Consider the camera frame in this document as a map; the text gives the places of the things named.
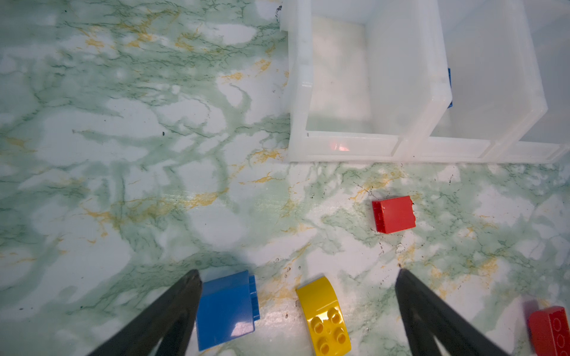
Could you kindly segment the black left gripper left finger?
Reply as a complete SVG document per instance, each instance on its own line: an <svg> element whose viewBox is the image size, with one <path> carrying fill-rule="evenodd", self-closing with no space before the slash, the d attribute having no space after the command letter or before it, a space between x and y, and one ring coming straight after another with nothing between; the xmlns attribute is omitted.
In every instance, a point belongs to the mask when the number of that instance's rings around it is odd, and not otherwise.
<svg viewBox="0 0 570 356"><path fill-rule="evenodd" d="M189 271L91 354L185 355L202 290L199 271Z"/></svg>

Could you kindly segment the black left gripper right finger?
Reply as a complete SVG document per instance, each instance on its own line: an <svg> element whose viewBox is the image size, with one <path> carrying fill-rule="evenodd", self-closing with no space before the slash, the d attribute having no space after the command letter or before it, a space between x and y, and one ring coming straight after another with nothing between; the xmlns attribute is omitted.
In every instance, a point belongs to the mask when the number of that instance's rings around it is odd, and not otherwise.
<svg viewBox="0 0 570 356"><path fill-rule="evenodd" d="M402 322L413 355L505 355L411 271L402 268L395 283Z"/></svg>

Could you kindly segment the blue square brick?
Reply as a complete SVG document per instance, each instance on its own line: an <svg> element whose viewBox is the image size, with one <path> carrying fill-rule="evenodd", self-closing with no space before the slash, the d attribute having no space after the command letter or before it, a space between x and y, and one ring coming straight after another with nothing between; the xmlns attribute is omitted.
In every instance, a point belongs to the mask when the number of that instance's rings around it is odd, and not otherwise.
<svg viewBox="0 0 570 356"><path fill-rule="evenodd" d="M255 331L260 320L255 276L242 271L203 284L197 310L198 349L203 352Z"/></svg>

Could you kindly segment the long red brick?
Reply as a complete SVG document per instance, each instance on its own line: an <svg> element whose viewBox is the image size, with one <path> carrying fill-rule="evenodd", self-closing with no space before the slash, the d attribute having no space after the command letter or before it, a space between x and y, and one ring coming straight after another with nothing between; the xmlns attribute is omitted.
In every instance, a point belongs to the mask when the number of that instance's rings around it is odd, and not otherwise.
<svg viewBox="0 0 570 356"><path fill-rule="evenodd" d="M564 307L553 306L532 313L528 326L538 356L569 356L569 322Z"/></svg>

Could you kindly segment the yellow curved brick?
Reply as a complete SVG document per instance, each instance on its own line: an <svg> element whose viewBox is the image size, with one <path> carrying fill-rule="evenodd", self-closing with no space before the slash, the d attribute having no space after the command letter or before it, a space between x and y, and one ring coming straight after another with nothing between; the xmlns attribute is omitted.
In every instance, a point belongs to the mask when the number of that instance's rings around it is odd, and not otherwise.
<svg viewBox="0 0 570 356"><path fill-rule="evenodd" d="M315 355L346 355L351 343L336 293L326 277L296 289Z"/></svg>

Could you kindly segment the small red square brick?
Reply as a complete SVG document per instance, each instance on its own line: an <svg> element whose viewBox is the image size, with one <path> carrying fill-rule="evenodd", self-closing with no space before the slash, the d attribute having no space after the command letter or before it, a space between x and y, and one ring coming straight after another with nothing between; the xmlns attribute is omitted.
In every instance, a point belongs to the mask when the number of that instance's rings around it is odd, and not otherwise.
<svg viewBox="0 0 570 356"><path fill-rule="evenodd" d="M372 201L376 230L392 234L416 227L413 201L409 196Z"/></svg>

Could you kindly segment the right white plastic bin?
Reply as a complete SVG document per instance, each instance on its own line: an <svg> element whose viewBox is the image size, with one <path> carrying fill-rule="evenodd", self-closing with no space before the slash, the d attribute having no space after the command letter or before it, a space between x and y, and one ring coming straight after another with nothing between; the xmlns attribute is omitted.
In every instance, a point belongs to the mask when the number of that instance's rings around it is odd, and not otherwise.
<svg viewBox="0 0 570 356"><path fill-rule="evenodd" d="M555 163L569 152L569 2L524 1L523 6L531 63L540 71L539 117L516 124L487 160Z"/></svg>

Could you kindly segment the white plastic bin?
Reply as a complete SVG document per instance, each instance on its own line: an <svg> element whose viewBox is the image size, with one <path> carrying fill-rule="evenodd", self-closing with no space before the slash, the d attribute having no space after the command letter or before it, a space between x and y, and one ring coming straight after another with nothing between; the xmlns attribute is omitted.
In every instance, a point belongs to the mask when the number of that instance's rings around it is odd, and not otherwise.
<svg viewBox="0 0 570 356"><path fill-rule="evenodd" d="M487 160L555 163L569 152L569 2L524 1L523 6L531 63L540 71L539 117L516 124Z"/></svg>
<svg viewBox="0 0 570 356"><path fill-rule="evenodd" d="M284 1L292 162L408 163L451 101L436 1Z"/></svg>
<svg viewBox="0 0 570 356"><path fill-rule="evenodd" d="M522 1L440 1L453 105L412 158L508 163L548 110Z"/></svg>

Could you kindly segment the middle white plastic bin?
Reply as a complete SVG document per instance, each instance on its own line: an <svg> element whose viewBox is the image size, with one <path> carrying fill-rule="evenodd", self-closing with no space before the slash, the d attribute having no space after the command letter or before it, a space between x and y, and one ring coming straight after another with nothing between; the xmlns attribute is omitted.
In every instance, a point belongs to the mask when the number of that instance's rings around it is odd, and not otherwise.
<svg viewBox="0 0 570 356"><path fill-rule="evenodd" d="M508 163L548 110L522 1L440 1L453 105L412 158Z"/></svg>

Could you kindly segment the left white plastic bin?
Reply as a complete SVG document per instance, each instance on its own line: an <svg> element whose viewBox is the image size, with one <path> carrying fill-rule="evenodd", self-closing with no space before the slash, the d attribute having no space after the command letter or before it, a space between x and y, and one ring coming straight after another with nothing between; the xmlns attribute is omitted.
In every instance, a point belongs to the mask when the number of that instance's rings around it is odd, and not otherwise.
<svg viewBox="0 0 570 356"><path fill-rule="evenodd" d="M436 1L284 1L292 162L408 163L451 101Z"/></svg>

